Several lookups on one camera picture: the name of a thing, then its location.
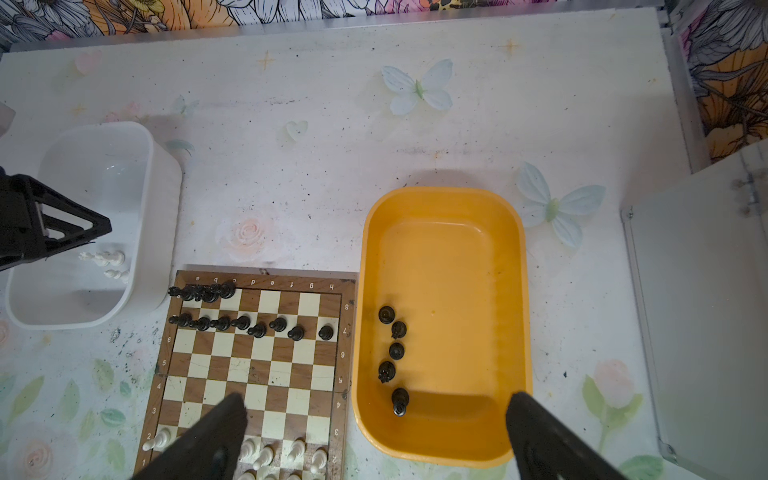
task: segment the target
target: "yellow bin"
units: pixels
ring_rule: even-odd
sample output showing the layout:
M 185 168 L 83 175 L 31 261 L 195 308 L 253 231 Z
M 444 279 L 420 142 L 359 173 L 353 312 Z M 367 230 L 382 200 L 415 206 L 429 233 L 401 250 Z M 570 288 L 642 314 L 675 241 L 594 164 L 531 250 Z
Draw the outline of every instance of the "yellow bin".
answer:
M 357 425 L 394 457 L 473 468 L 512 458 L 505 412 L 532 393 L 525 232 L 501 197 L 410 187 L 373 206 L 362 237 L 352 403 Z M 408 327 L 389 358 L 389 305 Z M 379 364 L 395 364 L 382 384 Z M 407 412 L 392 410 L 405 388 Z

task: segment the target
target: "black chess piece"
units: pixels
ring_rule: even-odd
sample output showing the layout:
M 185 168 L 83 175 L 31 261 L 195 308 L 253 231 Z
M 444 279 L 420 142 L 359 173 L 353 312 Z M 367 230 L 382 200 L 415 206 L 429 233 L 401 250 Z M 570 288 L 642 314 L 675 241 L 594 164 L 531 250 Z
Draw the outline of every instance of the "black chess piece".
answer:
M 263 322 L 258 322 L 256 325 L 250 327 L 247 333 L 248 335 L 252 335 L 260 339 L 266 335 L 266 325 L 264 325 Z
M 331 325 L 325 325 L 317 334 L 323 340 L 330 340 L 333 338 L 333 327 Z
M 406 389 L 395 389 L 395 391 L 392 392 L 392 410 L 395 412 L 395 415 L 398 417 L 405 415 L 406 407 L 410 401 L 411 398 L 408 395 L 408 391 Z
M 379 365 L 379 380 L 382 383 L 387 383 L 389 380 L 395 378 L 395 365 L 389 360 L 385 360 Z
M 397 321 L 392 324 L 392 338 L 397 340 L 401 339 L 402 337 L 406 336 L 406 332 L 408 332 L 408 328 L 406 325 L 401 322 Z
M 270 322 L 270 328 L 276 332 L 282 332 L 288 326 L 288 322 L 281 316 Z
M 402 346 L 402 343 L 394 342 L 389 346 L 389 356 L 393 360 L 400 360 L 406 354 L 406 348 Z
M 384 325 L 389 325 L 395 319 L 395 309 L 391 306 L 383 306 L 379 309 L 379 320 Z
M 301 325 L 294 326 L 289 332 L 288 332 L 288 338 L 293 340 L 294 342 L 298 342 L 302 338 L 304 338 L 304 327 Z

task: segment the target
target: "wooden chessboard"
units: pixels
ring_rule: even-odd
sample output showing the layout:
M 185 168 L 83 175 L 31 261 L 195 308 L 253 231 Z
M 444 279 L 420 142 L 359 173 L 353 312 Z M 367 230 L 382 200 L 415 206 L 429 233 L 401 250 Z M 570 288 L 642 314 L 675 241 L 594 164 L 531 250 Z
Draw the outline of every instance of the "wooden chessboard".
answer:
M 225 396 L 238 392 L 248 413 L 246 438 L 255 438 L 257 444 L 269 445 L 275 452 L 259 478 L 272 475 L 284 480 L 295 473 L 303 480 L 341 480 L 352 377 L 355 280 L 180 271 L 175 286 L 232 281 L 237 289 L 228 299 L 213 303 L 171 299 L 167 318 L 181 313 L 195 320 L 245 315 L 253 326 L 281 316 L 288 327 L 282 332 L 268 328 L 257 339 L 235 327 L 199 332 L 166 322 L 141 443 L 162 428 L 170 430 L 172 438 L 183 435 Z M 305 331 L 298 342 L 287 335 L 296 324 Z M 317 334 L 325 325 L 334 331 L 328 341 Z M 289 463 L 286 457 L 296 439 L 305 441 L 306 454 Z M 314 475 L 309 463 L 317 449 L 326 450 L 328 465 Z M 161 451 L 144 452 L 139 445 L 134 473 Z M 237 475 L 248 468 L 239 464 Z

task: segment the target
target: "black pawn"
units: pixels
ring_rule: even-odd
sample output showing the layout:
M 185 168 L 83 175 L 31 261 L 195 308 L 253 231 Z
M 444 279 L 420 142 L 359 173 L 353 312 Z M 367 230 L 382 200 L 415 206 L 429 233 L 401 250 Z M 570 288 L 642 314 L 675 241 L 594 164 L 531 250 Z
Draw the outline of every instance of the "black pawn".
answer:
M 385 325 L 389 325 L 395 319 L 395 309 L 391 306 L 383 306 L 379 309 L 379 320 Z
M 401 339 L 402 337 L 406 336 L 406 332 L 408 332 L 408 328 L 403 322 L 400 322 L 399 320 L 397 322 L 394 322 L 392 324 L 392 338 L 397 340 Z
M 270 328 L 276 332 L 282 332 L 288 326 L 288 322 L 281 316 L 270 322 Z
M 394 342 L 389 346 L 389 356 L 391 356 L 393 360 L 400 360 L 405 354 L 406 348 L 402 346 L 402 343 Z
M 387 383 L 393 378 L 395 378 L 395 365 L 389 360 L 385 360 L 379 365 L 379 380 L 382 383 Z
M 302 338 L 304 338 L 304 327 L 301 325 L 294 326 L 289 332 L 288 332 L 288 338 L 293 340 L 294 342 L 298 342 Z
M 320 335 L 320 338 L 323 340 L 330 340 L 333 338 L 333 327 L 331 325 L 325 325 L 317 334 Z

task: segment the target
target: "brown square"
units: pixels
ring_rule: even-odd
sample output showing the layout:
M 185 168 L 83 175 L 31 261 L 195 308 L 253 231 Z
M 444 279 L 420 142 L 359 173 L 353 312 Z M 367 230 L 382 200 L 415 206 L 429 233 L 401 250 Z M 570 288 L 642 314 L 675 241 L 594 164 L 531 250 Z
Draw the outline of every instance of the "brown square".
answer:
M 317 342 L 315 343 L 315 364 L 331 365 L 336 364 L 336 343 L 335 342 Z
M 306 438 L 306 415 L 286 414 L 286 428 L 283 439 L 296 440 Z
M 258 312 L 260 297 L 261 290 L 243 289 L 243 294 L 240 296 L 240 310 L 246 312 Z
M 170 365 L 168 366 L 168 375 L 187 376 L 190 371 L 191 353 L 173 352 L 170 355 Z
M 272 347 L 272 360 L 276 362 L 293 361 L 293 344 L 291 339 L 275 338 L 275 344 Z
M 305 389 L 312 388 L 312 366 L 302 363 L 294 363 L 290 370 L 290 388 Z
M 324 392 L 322 390 L 310 391 L 310 415 L 330 417 L 332 404 L 332 392 Z
M 227 376 L 230 373 L 230 357 L 228 356 L 212 356 L 210 358 L 210 366 L 208 367 L 208 378 L 211 380 L 227 381 Z
M 157 417 L 157 422 L 162 425 L 179 425 L 179 419 L 181 418 L 181 402 L 175 400 L 163 400 L 160 405 L 160 415 Z
M 232 344 L 232 356 L 240 359 L 249 359 L 253 351 L 253 337 L 250 335 L 235 335 Z
M 268 360 L 251 360 L 250 371 L 248 372 L 248 383 L 257 385 L 269 385 L 270 383 L 270 364 Z
M 299 292 L 280 292 L 280 306 L 277 312 L 283 315 L 299 314 Z
M 320 312 L 317 316 L 337 318 L 341 313 L 341 295 L 337 293 L 320 294 Z
M 184 387 L 184 401 L 185 402 L 203 402 L 203 394 L 205 393 L 205 379 L 188 378 L 187 386 Z
M 285 412 L 288 407 L 288 387 L 267 386 L 265 410 L 270 412 Z

